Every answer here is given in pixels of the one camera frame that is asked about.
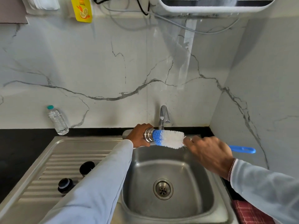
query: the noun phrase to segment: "white bristles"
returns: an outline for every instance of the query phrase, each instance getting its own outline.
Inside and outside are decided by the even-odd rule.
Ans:
[[[179,131],[162,131],[161,133],[161,145],[178,149],[184,146],[183,139],[185,135]]]

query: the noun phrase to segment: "gray cable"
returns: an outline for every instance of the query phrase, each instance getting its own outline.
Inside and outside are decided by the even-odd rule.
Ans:
[[[105,5],[103,5],[103,7],[104,7],[105,9],[109,10],[109,11],[112,11],[112,12],[141,12],[141,11],[127,10],[127,9],[123,9],[123,10],[121,10],[121,9],[109,9],[109,8],[107,8]],[[220,30],[220,31],[214,31],[214,32],[202,32],[202,31],[196,31],[196,30],[193,30],[193,29],[191,29],[191,28],[188,28],[188,27],[185,27],[185,26],[183,26],[183,25],[180,25],[180,24],[178,24],[178,23],[176,23],[176,22],[173,22],[173,21],[171,21],[171,20],[169,20],[169,19],[167,19],[167,18],[165,18],[165,17],[163,17],[163,16],[160,16],[160,15],[158,15],[158,14],[155,14],[155,13],[153,13],[153,12],[148,12],[148,11],[144,11],[144,12],[146,12],[146,13],[148,13],[148,14],[150,14],[150,15],[154,15],[155,17],[158,17],[158,18],[160,18],[160,19],[163,19],[163,20],[165,20],[165,21],[167,21],[167,22],[169,22],[169,23],[172,23],[172,24],[174,24],[174,25],[176,25],[176,26],[178,26],[178,27],[181,27],[181,28],[183,28],[183,29],[185,29],[185,30],[188,30],[188,31],[191,31],[191,32],[194,32],[194,33],[197,33],[197,34],[203,34],[203,35],[218,34],[218,33],[224,32],[224,31],[226,31],[226,30],[229,30],[229,29],[230,29],[232,26],[234,26],[234,25],[239,21],[239,19],[240,19],[240,18],[236,19],[231,25],[229,25],[228,27],[226,27],[226,28],[224,28],[224,29],[222,29],[222,30]]]

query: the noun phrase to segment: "chrome faucet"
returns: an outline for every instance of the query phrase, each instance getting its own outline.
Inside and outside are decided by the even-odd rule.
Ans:
[[[164,129],[164,123],[170,123],[169,114],[165,105],[161,106],[159,118],[159,130]]]

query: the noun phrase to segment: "white sleeve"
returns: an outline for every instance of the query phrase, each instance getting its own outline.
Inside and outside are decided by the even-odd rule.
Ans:
[[[133,143],[130,140],[119,142],[40,223],[109,224],[132,160],[132,152]]]
[[[299,180],[236,160],[230,184],[245,200],[281,223],[299,223]]]

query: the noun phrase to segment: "bracelet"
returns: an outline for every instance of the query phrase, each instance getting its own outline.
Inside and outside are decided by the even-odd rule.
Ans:
[[[229,169],[229,173],[228,173],[228,176],[227,176],[227,180],[228,180],[229,182],[230,182],[231,171],[233,170],[233,166],[234,166],[234,164],[235,164],[235,161],[236,161],[236,159],[234,159],[233,164],[231,165],[231,167],[230,167],[230,169]]]

